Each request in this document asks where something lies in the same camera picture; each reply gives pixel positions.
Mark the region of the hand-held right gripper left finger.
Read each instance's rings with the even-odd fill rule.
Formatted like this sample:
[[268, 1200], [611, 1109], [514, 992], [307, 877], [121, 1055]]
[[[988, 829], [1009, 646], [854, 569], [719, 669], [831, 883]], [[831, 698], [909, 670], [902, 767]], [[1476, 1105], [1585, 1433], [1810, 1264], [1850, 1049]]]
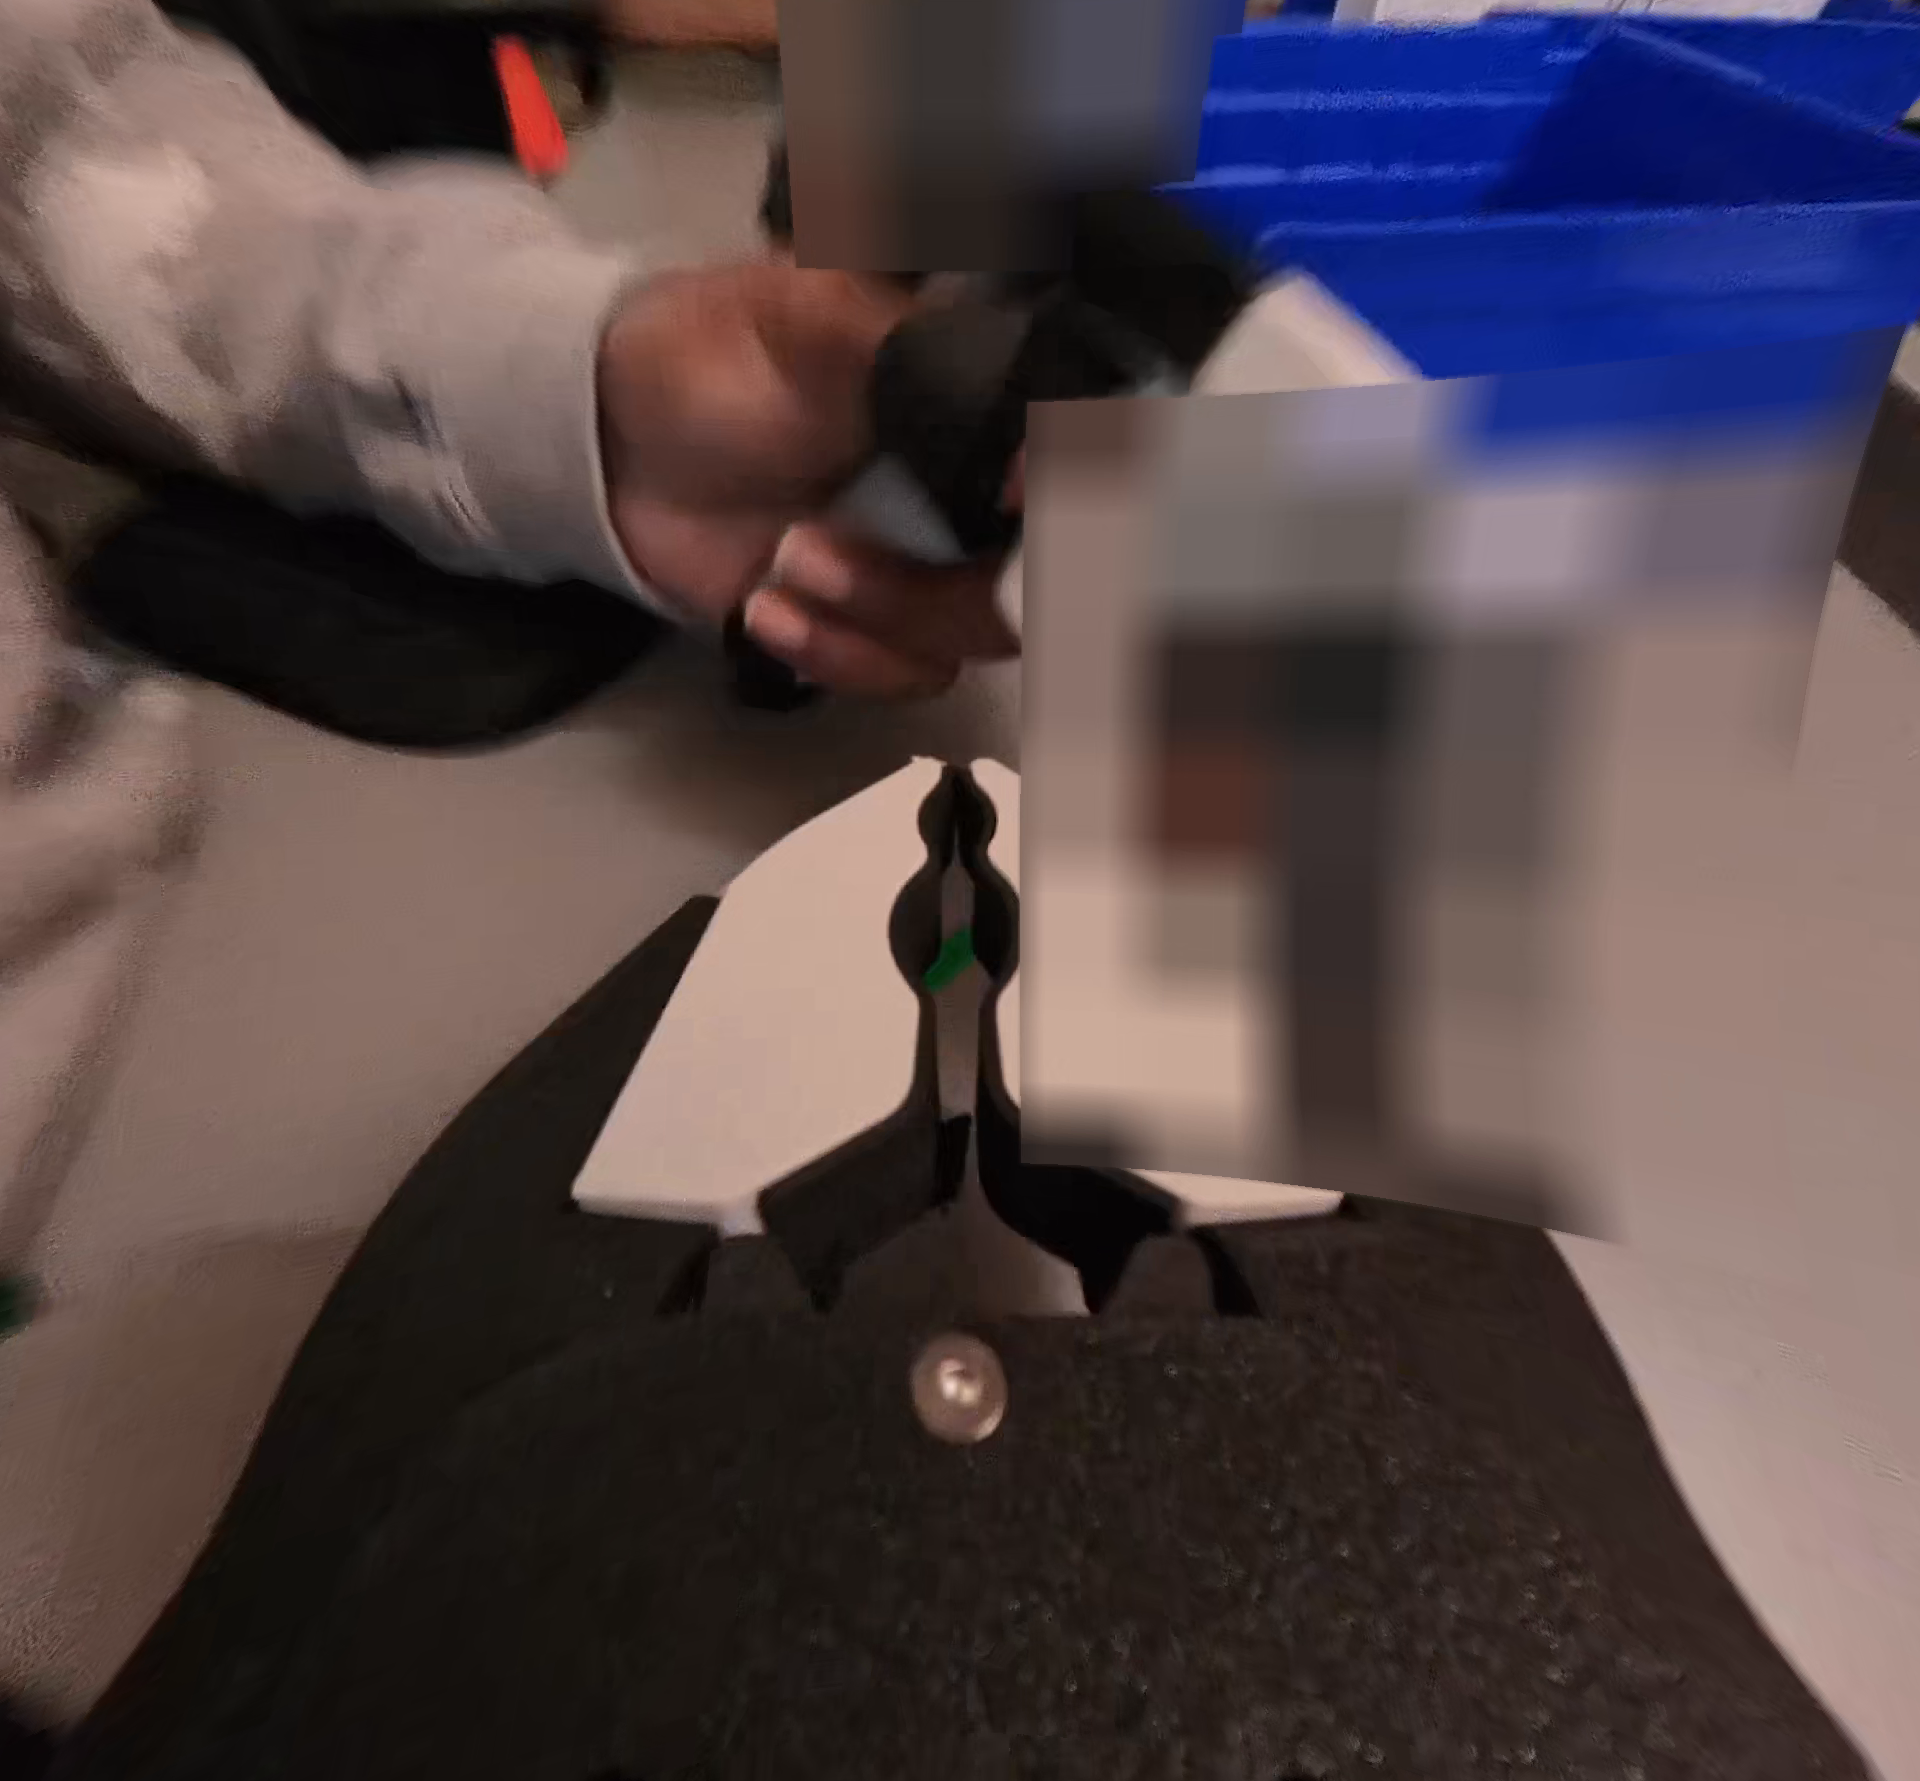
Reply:
[[967, 1119], [924, 976], [960, 795], [913, 759], [732, 880], [571, 1181], [582, 1213], [763, 1235], [828, 1307], [955, 1197]]

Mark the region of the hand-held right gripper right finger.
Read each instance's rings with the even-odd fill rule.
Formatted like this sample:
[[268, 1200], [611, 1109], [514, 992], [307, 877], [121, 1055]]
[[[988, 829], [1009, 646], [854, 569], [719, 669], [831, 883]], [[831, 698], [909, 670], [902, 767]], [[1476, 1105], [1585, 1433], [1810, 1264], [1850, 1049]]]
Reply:
[[1020, 775], [972, 763], [972, 952], [977, 971], [972, 1181], [1000, 1239], [1029, 1265], [1020, 1311], [1097, 1313], [1145, 1256], [1172, 1305], [1243, 1313], [1241, 1277], [1213, 1237], [1232, 1226], [1330, 1219], [1342, 1194], [1194, 1174], [1035, 1162], [1022, 1145]]

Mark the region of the person's left hand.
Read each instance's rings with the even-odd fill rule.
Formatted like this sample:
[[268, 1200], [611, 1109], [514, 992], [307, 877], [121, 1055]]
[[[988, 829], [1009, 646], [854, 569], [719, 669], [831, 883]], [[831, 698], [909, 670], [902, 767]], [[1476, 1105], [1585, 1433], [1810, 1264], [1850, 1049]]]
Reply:
[[677, 270], [599, 349], [611, 530], [639, 589], [828, 692], [932, 695], [1020, 652], [995, 568], [828, 520], [872, 455], [875, 355], [913, 306], [893, 281], [788, 260]]

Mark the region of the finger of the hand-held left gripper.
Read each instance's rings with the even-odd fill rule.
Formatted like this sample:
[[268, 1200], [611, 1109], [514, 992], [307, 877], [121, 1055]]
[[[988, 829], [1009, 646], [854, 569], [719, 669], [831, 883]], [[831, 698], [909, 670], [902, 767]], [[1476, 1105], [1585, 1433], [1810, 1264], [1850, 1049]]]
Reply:
[[1197, 396], [1282, 396], [1417, 382], [1418, 368], [1316, 278], [1260, 288], [1192, 372]]

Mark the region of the red orange pole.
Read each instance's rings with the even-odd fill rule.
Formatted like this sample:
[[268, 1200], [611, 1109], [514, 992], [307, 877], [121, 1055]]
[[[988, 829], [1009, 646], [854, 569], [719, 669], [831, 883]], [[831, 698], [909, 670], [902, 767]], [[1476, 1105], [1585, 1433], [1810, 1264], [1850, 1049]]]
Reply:
[[568, 168], [568, 140], [544, 73], [524, 38], [493, 33], [491, 72], [506, 113], [513, 154], [541, 187]]

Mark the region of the blue plastic storage bin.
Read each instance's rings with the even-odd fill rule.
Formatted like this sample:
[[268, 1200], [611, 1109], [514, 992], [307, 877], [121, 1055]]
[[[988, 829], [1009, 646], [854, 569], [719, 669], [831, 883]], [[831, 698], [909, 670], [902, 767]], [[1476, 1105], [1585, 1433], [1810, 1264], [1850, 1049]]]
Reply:
[[1916, 317], [1909, 10], [1279, 19], [1221, 38], [1163, 195], [1432, 378]]

